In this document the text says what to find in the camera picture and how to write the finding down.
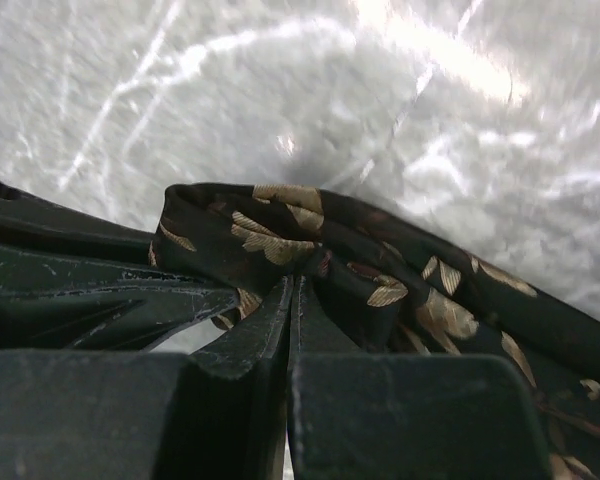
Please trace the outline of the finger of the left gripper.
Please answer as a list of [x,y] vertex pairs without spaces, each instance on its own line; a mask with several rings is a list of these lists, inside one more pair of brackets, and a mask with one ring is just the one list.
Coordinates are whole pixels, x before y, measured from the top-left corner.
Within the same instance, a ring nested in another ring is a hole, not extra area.
[[36,250],[146,250],[151,235],[0,181],[0,243]]
[[0,245],[0,350],[142,350],[236,303],[203,279]]

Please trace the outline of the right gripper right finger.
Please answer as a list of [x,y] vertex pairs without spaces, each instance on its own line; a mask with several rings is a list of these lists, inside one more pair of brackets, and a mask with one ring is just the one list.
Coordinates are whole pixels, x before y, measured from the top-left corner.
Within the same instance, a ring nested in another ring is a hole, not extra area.
[[548,479],[531,397],[490,355],[371,354],[307,279],[290,308],[288,432],[298,479]]

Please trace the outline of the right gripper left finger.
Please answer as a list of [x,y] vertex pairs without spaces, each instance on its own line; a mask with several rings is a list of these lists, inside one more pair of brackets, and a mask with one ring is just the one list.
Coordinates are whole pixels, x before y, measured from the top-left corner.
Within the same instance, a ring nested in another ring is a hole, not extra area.
[[0,351],[0,479],[280,478],[292,291],[192,355]]

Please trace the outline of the black gold floral tie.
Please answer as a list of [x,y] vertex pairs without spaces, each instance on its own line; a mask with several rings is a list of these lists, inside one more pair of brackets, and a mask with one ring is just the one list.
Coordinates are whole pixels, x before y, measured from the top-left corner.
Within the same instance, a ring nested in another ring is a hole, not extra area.
[[364,201],[297,185],[167,188],[148,259],[233,288],[254,318],[288,278],[294,317],[375,353],[493,354],[524,378],[557,479],[600,479],[600,322]]

